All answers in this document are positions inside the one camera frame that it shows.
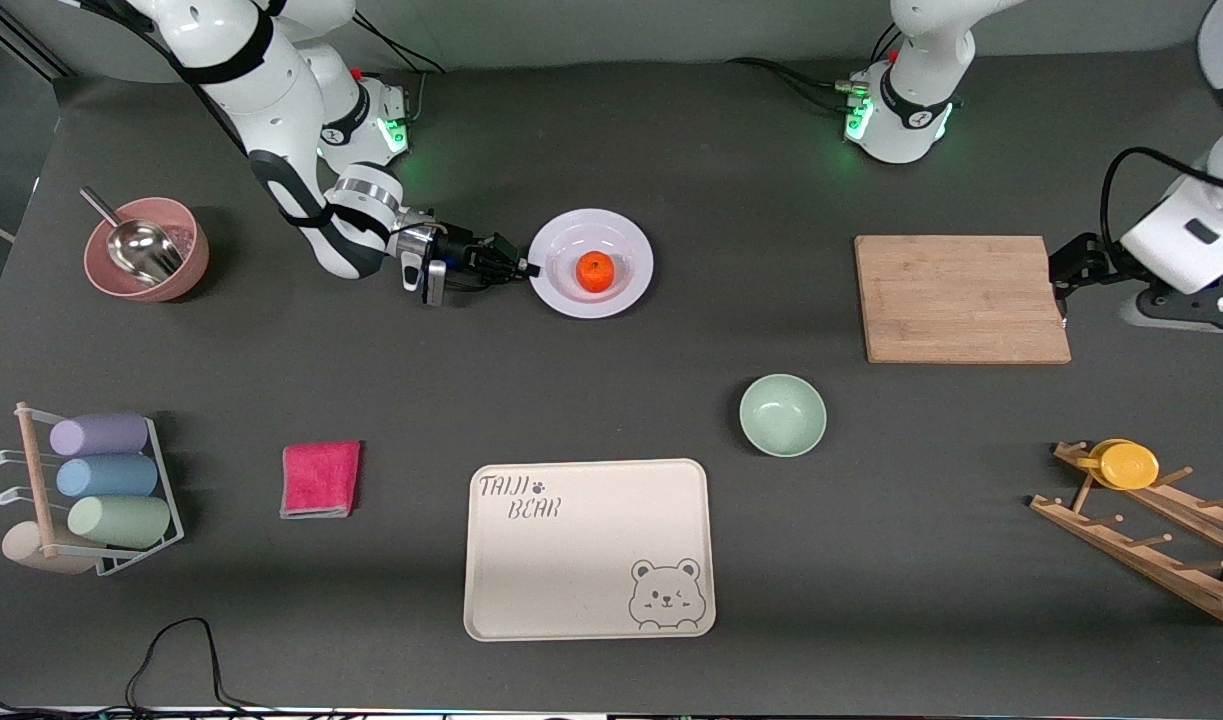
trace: orange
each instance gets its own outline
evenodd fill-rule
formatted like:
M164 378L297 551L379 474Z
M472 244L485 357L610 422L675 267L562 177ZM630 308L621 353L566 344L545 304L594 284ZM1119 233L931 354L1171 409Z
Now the orange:
M605 252L585 252L575 262L575 279L589 292L605 291L615 282L615 263Z

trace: yellow cup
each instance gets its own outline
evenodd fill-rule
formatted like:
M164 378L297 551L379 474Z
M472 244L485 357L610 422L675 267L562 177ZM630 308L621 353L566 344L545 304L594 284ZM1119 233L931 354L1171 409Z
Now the yellow cup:
M1158 457L1129 439L1106 439L1091 447L1090 457L1079 457L1077 467L1113 489L1146 488L1158 479Z

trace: dark gray table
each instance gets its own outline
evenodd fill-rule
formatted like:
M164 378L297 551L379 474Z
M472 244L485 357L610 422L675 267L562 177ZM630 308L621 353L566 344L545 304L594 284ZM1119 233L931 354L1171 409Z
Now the dark gray table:
M574 208L637 220L656 282L602 321L525 286L432 310L395 269L329 277L183 87L59 92L0 288L0 447L18 441L17 400L163 413L190 538L111 578L0 556L6 700L116 702L155 630L199 614L227 687L284 707L1223 718L1223 626L1022 505L1069 491L1046 456L1063 438L1136 438L1223 496L1223 337L1130 328L1117 307L1137 288L1118 287L1073 297L1070 366L871 366L852 268L855 233L1054 247L1093 227L1115 152L1192 158L1223 132L1190 51L981 60L912 167L844 145L839 119L757 68L432 78L399 169L407 200L521 243ZM1117 226L1169 178L1129 165ZM214 243L204 287L137 306L87 286L82 183L194 208ZM739 434L739 394L772 372L829 405L802 458ZM281 447L336 438L367 441L358 511L278 520ZM478 466L671 456L711 478L709 634L465 634ZM0 488L22 477L0 469ZM0 537L27 516L0 509ZM1129 506L1129 532L1148 522ZM198 634L157 661L143 702L210 702Z

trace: purple cup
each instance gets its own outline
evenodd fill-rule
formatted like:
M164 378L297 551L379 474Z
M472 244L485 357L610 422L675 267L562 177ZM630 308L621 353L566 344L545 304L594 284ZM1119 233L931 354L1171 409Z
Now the purple cup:
M149 425L136 413L82 414L53 428L53 450L66 457L139 452Z

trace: green led light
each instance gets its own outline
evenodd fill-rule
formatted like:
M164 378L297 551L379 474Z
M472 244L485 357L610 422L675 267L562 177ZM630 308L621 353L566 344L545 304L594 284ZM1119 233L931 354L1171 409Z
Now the green led light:
M873 115L873 101L866 97L861 105L852 110L852 114L857 115L859 119L848 122L848 137L859 141L863 137L863 130L868 127L868 119Z
M949 126L949 112L953 112L953 101L949 101L949 105L944 109L944 117L940 120L940 128L936 131L937 141L939 141L940 137L944 137L944 127Z
M406 152L406 127L400 119L375 119L375 126L384 136L384 143L393 154Z

